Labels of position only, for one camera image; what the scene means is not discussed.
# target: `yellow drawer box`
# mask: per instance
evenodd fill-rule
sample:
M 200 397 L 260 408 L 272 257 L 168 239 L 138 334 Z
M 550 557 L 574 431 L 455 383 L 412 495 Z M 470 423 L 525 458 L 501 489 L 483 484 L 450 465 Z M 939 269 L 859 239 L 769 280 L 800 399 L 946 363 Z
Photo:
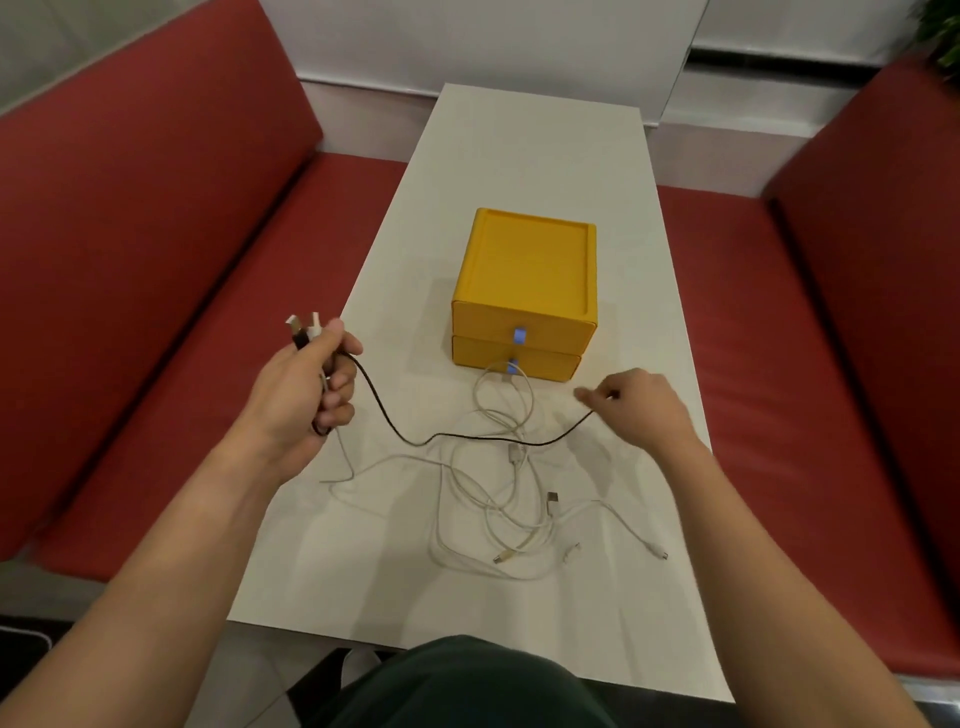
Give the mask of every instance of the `yellow drawer box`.
M 579 356 L 597 326 L 596 275 L 595 226 L 480 208 L 453 334 Z
M 453 337 L 453 360 L 464 367 L 493 369 L 506 372 L 507 362 L 513 361 L 524 374 L 537 379 L 569 381 L 580 366 L 580 357 L 568 353 L 543 352 L 539 349 L 516 344 L 500 344 L 493 341 L 478 341 L 463 336 Z

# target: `drawer front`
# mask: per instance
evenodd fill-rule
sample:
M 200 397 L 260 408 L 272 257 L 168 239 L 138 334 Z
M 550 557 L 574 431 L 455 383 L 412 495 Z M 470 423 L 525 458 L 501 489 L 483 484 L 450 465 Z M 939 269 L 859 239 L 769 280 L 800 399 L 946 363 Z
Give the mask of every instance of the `drawer front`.
M 523 346 L 579 356 L 587 350 L 596 325 L 480 303 L 453 302 L 454 336 L 513 345 L 518 328 L 524 330 Z
M 551 381 L 569 381 L 580 366 L 580 357 L 567 353 L 543 352 L 530 347 L 478 341 L 463 336 L 453 337 L 453 362 L 462 367 L 486 369 L 491 364 L 503 362 L 494 368 L 498 372 L 506 372 L 505 362 L 511 359 L 516 359 L 516 364 L 527 376 Z

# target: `lid of box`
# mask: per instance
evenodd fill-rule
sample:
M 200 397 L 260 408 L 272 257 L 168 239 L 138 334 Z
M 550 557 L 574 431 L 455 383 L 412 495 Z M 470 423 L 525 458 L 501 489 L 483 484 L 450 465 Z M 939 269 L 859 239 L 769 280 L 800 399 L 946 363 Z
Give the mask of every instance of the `lid of box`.
M 596 325 L 596 226 L 481 207 L 455 302 Z

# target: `red backrest cushion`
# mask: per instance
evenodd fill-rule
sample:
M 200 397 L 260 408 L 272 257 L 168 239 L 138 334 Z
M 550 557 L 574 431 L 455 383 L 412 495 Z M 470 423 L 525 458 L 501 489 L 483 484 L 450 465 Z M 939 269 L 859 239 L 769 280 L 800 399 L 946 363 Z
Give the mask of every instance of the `red backrest cushion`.
M 0 117 L 0 558 L 320 137 L 256 0 L 209 0 Z
M 960 94 L 881 71 L 778 173 L 855 375 L 960 585 Z

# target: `wall trim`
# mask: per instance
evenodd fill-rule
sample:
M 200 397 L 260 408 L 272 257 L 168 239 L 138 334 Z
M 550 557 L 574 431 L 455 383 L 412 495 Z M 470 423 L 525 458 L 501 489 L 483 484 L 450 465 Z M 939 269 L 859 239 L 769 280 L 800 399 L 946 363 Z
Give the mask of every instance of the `wall trim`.
M 869 63 L 843 63 L 814 59 L 746 53 L 720 48 L 692 47 L 684 70 L 735 72 L 772 81 L 814 83 L 860 88 L 881 66 Z

